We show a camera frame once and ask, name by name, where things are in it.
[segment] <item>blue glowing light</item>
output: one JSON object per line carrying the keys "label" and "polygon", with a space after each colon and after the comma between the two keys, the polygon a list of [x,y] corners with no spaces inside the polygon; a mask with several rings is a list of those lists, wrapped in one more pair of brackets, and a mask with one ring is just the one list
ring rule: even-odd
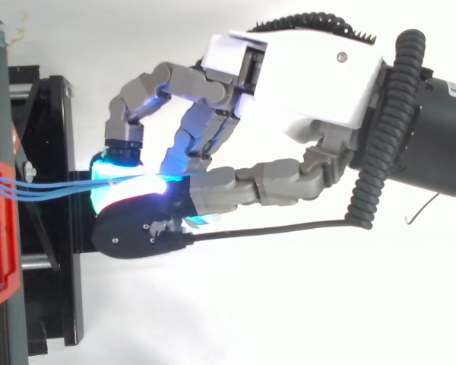
{"label": "blue glowing light", "polygon": [[94,161],[91,166],[92,180],[135,175],[138,176],[112,186],[91,190],[90,198],[95,212],[99,214],[108,205],[134,196],[162,194],[166,191],[166,179],[156,174],[146,173],[144,166],[124,167],[102,159]]}

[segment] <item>black metal frame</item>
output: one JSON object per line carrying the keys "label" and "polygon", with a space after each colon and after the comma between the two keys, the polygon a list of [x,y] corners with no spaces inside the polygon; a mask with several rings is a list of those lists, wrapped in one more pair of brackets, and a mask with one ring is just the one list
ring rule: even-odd
{"label": "black metal frame", "polygon": [[[22,135],[23,148],[15,156],[17,171],[23,175],[24,163],[30,161],[37,170],[37,183],[84,178],[85,173],[73,171],[68,81],[62,76],[15,80],[16,70],[9,71],[11,84],[32,84],[26,100],[11,101],[14,125]],[[51,269],[24,272],[29,355],[46,354],[48,338],[76,345],[84,335],[79,253],[92,251],[87,243],[94,212],[88,194],[19,203],[19,218],[22,254],[45,252],[52,264]]]}

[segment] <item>black cylindrical sensor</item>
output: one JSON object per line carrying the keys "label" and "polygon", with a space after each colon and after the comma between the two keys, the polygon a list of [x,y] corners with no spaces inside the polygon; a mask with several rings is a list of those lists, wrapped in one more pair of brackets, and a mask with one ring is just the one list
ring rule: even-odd
{"label": "black cylindrical sensor", "polygon": [[456,196],[456,84],[422,81],[417,103],[416,119],[389,178]]}

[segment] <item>red clamp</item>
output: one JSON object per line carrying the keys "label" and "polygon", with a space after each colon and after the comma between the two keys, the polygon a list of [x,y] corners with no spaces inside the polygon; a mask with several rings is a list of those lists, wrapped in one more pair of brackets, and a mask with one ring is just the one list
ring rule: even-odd
{"label": "red clamp", "polygon": [[[0,162],[0,177],[15,179],[12,166]],[[11,183],[2,185],[15,188]],[[0,195],[0,304],[20,287],[20,263],[15,202]]]}

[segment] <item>coiled black cable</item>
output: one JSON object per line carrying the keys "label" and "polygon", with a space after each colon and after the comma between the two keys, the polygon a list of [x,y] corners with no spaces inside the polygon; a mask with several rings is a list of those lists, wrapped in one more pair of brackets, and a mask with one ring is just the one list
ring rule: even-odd
{"label": "coiled black cable", "polygon": [[363,164],[345,219],[367,230],[372,228],[378,198],[409,131],[426,49],[418,30],[406,30],[395,43],[394,67],[384,86],[382,111],[375,133],[369,136]]}
{"label": "coiled black cable", "polygon": [[322,30],[325,32],[333,33],[337,36],[350,38],[352,40],[359,40],[360,42],[373,44],[376,37],[358,33],[344,21],[342,17],[337,17],[334,14],[326,13],[303,13],[290,15],[288,17],[281,17],[274,21],[267,23],[257,24],[251,29],[251,32],[270,32],[275,30],[289,30],[296,28],[306,28],[313,30]]}

